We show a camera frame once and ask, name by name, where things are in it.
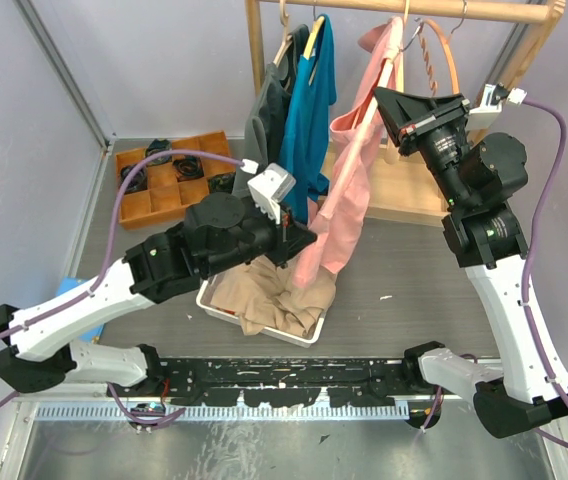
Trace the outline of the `blue t shirt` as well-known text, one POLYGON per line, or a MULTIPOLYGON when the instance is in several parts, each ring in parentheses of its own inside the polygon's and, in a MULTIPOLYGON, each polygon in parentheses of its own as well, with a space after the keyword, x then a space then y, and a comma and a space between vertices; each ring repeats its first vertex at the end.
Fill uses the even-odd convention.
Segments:
POLYGON ((322 15, 325 23, 317 45, 316 75, 309 86, 309 62, 303 51, 279 154, 279 165, 296 180, 285 202, 301 223, 309 220, 308 203, 325 195, 329 187, 322 167, 329 144, 330 107, 337 100, 337 92, 333 30, 329 17, 322 15))

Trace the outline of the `beige t shirt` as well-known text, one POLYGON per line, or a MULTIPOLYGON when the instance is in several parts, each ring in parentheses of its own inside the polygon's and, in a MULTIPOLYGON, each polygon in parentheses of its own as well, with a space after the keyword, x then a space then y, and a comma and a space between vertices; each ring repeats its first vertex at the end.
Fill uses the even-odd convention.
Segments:
POLYGON ((237 266, 215 287, 212 306, 236 316, 247 336, 271 328, 306 338, 334 301, 336 277, 320 269, 309 286, 297 287, 293 273, 293 265, 278 268, 264 257, 237 266))

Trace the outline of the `wooden hanger blue shirt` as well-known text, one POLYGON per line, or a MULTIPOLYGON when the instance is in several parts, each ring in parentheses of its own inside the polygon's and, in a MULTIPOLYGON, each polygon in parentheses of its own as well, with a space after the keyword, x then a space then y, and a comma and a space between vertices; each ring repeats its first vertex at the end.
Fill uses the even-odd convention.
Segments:
POLYGON ((309 62, 309 79, 308 85, 311 86, 317 70, 317 45, 320 35, 322 33, 325 19, 323 15, 317 15, 316 13, 316 2, 313 2, 313 15, 314 15, 314 22, 312 29, 310 31, 307 43, 305 45, 305 50, 303 53, 303 57, 309 62))

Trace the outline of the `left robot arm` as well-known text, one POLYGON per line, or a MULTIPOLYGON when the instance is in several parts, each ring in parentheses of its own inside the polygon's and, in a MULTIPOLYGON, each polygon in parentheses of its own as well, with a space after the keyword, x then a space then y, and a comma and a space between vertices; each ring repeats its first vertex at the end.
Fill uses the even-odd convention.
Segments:
POLYGON ((202 281, 266 257, 285 266, 317 239, 279 205, 265 213, 249 198, 213 193, 187 208, 175 226, 149 236, 104 275, 40 305, 0 305, 0 378, 21 394, 62 383, 111 383, 152 396, 164 384, 157 350, 96 345, 81 335, 96 326, 199 289, 202 281))

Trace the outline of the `orange t shirt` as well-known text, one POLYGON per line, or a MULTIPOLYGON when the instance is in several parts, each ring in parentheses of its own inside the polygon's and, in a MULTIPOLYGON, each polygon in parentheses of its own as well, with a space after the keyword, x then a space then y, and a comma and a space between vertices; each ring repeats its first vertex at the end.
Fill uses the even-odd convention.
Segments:
POLYGON ((233 317, 236 317, 236 316, 237 316, 237 315, 236 315, 236 312, 234 312, 234 311, 229 311, 229 310, 220 309, 220 308, 216 308, 215 310, 218 311, 218 312, 220 312, 220 313, 223 313, 224 315, 227 315, 227 316, 233 316, 233 317))

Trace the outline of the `pink t shirt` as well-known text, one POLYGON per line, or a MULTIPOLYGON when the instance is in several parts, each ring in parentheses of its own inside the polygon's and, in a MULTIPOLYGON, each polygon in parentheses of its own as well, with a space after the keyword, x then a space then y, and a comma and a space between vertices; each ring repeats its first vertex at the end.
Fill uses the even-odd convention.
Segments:
POLYGON ((394 17, 365 33, 358 40, 370 53, 351 110, 330 124, 335 147, 330 187, 324 202, 310 222, 317 240, 296 260, 293 284, 310 286, 324 269, 338 274, 349 262, 363 229, 370 197, 370 174, 385 131, 383 120, 371 105, 376 87, 394 89, 402 78, 398 68, 404 23, 394 17))

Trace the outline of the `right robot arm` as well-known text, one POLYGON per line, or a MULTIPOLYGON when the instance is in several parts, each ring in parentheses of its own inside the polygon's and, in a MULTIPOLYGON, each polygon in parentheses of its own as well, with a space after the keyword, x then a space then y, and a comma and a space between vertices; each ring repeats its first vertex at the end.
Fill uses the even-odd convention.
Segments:
POLYGON ((419 153, 447 201, 446 243, 480 298, 501 358, 490 368, 428 342, 404 353, 404 385, 461 397, 496 438, 541 431, 568 416, 568 371, 534 293, 533 237, 509 206, 528 181, 525 146, 503 132, 471 144, 477 110, 460 94, 420 97, 378 87, 374 97, 398 152, 419 153))

